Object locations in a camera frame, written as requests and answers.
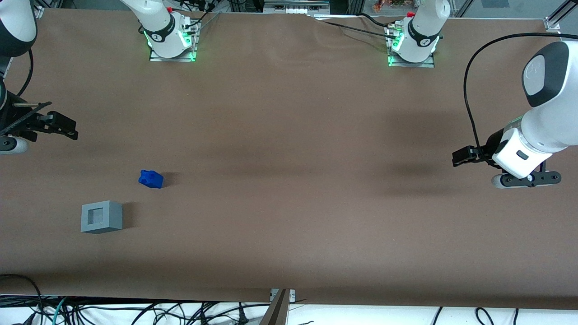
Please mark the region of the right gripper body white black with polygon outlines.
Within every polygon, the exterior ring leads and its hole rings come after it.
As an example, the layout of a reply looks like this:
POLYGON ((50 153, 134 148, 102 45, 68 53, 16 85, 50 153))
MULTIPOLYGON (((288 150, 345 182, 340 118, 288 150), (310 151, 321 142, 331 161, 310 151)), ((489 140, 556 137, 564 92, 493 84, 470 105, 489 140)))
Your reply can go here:
POLYGON ((29 102, 16 102, 16 103, 4 103, 1 106, 1 126, 3 127, 0 135, 8 136, 12 134, 12 131, 17 131, 20 129, 27 129, 27 124, 35 118, 37 113, 48 106, 48 102, 39 103, 29 103, 29 102), (26 113, 23 115, 18 115, 16 120, 9 123, 9 117, 13 115, 18 109, 27 109, 26 113))

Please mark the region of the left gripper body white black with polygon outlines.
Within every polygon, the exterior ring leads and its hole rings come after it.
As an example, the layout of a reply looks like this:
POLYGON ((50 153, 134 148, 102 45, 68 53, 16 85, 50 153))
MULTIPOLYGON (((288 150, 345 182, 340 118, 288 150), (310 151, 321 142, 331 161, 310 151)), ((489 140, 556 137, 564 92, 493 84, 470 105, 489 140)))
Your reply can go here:
POLYGON ((552 156, 538 142, 550 140, 547 128, 502 128, 486 141, 486 152, 493 162, 516 178, 525 178, 552 156))

